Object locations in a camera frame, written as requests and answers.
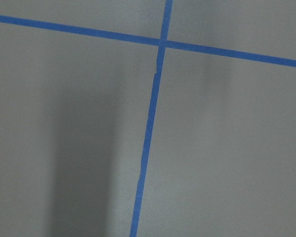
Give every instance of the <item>gray floor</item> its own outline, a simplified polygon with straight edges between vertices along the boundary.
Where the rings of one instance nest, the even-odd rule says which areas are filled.
[[[159,38],[165,1],[0,1]],[[296,0],[174,0],[169,40],[296,59]],[[127,237],[157,47],[0,23],[0,237]],[[296,68],[166,49],[139,237],[296,237]]]

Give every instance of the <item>painted line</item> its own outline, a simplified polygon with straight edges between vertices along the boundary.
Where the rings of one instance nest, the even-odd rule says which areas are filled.
[[[173,0],[167,0],[164,8],[162,28],[161,28],[161,34],[160,34],[160,46],[158,48],[158,55],[157,55],[157,61],[156,61],[157,69],[156,69],[156,74],[154,75],[153,84],[152,84],[148,120],[147,120],[145,140],[143,145],[141,171],[140,171],[140,176],[137,183],[133,218],[132,218],[132,224],[131,224],[130,235],[129,235],[130,237],[137,236],[139,216],[140,216],[140,211],[142,207],[148,158],[149,158],[149,152],[150,152],[151,137],[152,137],[152,131],[153,131],[154,116],[155,116],[156,107],[157,107],[163,60],[164,60],[164,54],[166,49],[165,42],[168,37],[168,31],[169,31],[169,25],[170,25],[172,3],[173,3]]]
[[[284,65],[284,66],[296,68],[296,60],[287,59],[287,58],[279,58],[279,57],[267,56],[262,54],[247,53],[247,52],[241,52],[236,50],[215,48],[215,47],[202,46],[202,45],[189,44],[189,43],[180,43],[180,42],[169,41],[169,40],[166,42],[166,47],[192,51],[192,52],[226,56],[231,58],[240,58],[240,59],[246,59],[251,61],[278,64],[278,65]]]
[[[84,28],[84,27],[77,27],[77,26],[69,26],[63,24],[56,24],[51,22],[44,22],[44,21],[35,21],[35,20],[28,20],[23,18],[16,18],[10,16],[1,16],[0,15],[0,22],[19,25],[19,26],[28,26],[28,27],[35,27],[53,31],[61,31],[85,36],[94,36],[94,37],[101,37],[107,38],[112,40],[122,40],[127,42],[133,43],[143,43],[149,45],[159,46],[159,39],[148,38],[143,36],[134,36],[128,35],[123,33],[116,33],[110,31],[101,31],[96,29]]]

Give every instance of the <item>blue stripe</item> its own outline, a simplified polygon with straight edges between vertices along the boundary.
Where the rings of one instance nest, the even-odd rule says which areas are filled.
[[[151,99],[150,99],[150,105],[149,105],[146,134],[145,134],[144,147],[143,147],[143,153],[142,153],[141,171],[140,171],[140,176],[137,183],[133,218],[132,218],[132,224],[131,224],[130,235],[129,235],[130,237],[137,236],[139,216],[140,216],[140,211],[142,206],[148,158],[149,158],[149,152],[150,152],[151,137],[152,137],[152,131],[153,131],[154,116],[155,116],[156,107],[157,107],[160,79],[161,79],[163,60],[164,60],[164,54],[166,49],[165,42],[168,37],[168,31],[169,31],[169,25],[170,25],[172,3],[173,3],[173,0],[167,0],[164,8],[162,28],[161,28],[161,34],[160,34],[160,46],[158,48],[158,55],[157,55],[157,61],[156,61],[157,71],[156,71],[156,74],[154,75],[153,84],[152,84],[152,92],[151,92]]]
[[[272,63],[272,64],[278,64],[278,65],[284,65],[284,66],[290,66],[290,67],[296,68],[296,60],[287,59],[287,58],[272,57],[272,56],[267,56],[262,54],[247,53],[247,52],[202,46],[202,45],[196,45],[196,44],[189,44],[189,43],[180,43],[175,41],[167,41],[166,47],[193,51],[193,52],[214,54],[219,56],[226,56],[231,58],[241,58],[241,59],[247,59],[251,61],[258,61],[258,62],[264,62],[264,63]]]
[[[90,28],[69,26],[69,25],[56,24],[56,23],[50,23],[50,22],[44,22],[44,21],[28,20],[28,19],[22,19],[22,18],[10,17],[10,16],[0,15],[0,22],[20,25],[20,26],[29,26],[29,27],[53,30],[53,31],[61,31],[61,32],[67,32],[67,33],[73,33],[73,34],[79,34],[79,35],[85,35],[85,36],[94,36],[94,37],[101,37],[101,38],[107,38],[107,39],[113,39],[113,40],[143,43],[143,44],[149,44],[149,45],[155,45],[155,46],[158,46],[160,42],[159,39],[154,39],[154,38],[115,33],[110,31],[101,31],[101,30],[95,30]]]

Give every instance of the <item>horizontal blue line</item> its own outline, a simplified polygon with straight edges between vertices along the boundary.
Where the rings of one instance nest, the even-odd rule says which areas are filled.
[[[154,46],[159,46],[162,43],[161,40],[159,39],[148,38],[143,36],[134,36],[134,35],[128,35],[123,33],[101,31],[101,30],[84,28],[84,27],[28,20],[28,19],[16,18],[16,17],[10,17],[10,16],[0,15],[0,22],[20,25],[20,26],[47,29],[47,30],[61,31],[61,32],[67,32],[67,33],[79,34],[79,35],[101,37],[101,38],[121,40],[121,41],[134,42],[134,43],[142,43],[142,44],[148,44],[148,45],[154,45]],[[226,56],[231,58],[240,58],[240,59],[246,59],[251,61],[278,64],[278,65],[284,65],[284,66],[296,68],[296,60],[293,60],[293,59],[273,57],[273,56],[267,56],[262,54],[255,54],[255,53],[247,53],[242,51],[215,48],[215,47],[203,46],[203,45],[197,45],[197,44],[182,43],[182,42],[176,42],[176,41],[170,41],[170,40],[166,41],[165,46],[167,48],[207,53],[207,54]]]
[[[84,27],[69,26],[69,25],[63,25],[63,24],[28,20],[28,19],[22,19],[22,18],[10,17],[10,16],[1,16],[1,15],[0,15],[0,22],[20,25],[20,26],[29,26],[29,27],[53,30],[53,31],[68,32],[68,33],[79,34],[79,35],[94,36],[94,37],[101,37],[101,38],[107,38],[107,39],[113,39],[113,40],[122,40],[122,41],[134,42],[134,43],[143,43],[143,44],[159,46],[159,39],[148,38],[143,36],[134,36],[134,35],[128,35],[128,34],[122,34],[122,33],[115,33],[110,31],[101,31],[101,30],[95,30],[95,29],[84,28]]]
[[[169,41],[169,40],[166,42],[166,47],[181,49],[186,51],[208,53],[208,54],[219,55],[219,56],[226,56],[231,58],[247,59],[251,61],[258,61],[258,62],[264,62],[264,63],[272,63],[272,64],[278,64],[278,65],[284,65],[284,66],[290,66],[290,67],[296,68],[296,60],[287,59],[287,58],[279,58],[279,57],[267,56],[262,54],[247,53],[247,52],[241,52],[236,50],[215,48],[215,47],[202,46],[202,45],[189,44],[189,43],[181,43],[181,42],[175,42],[175,41]]]

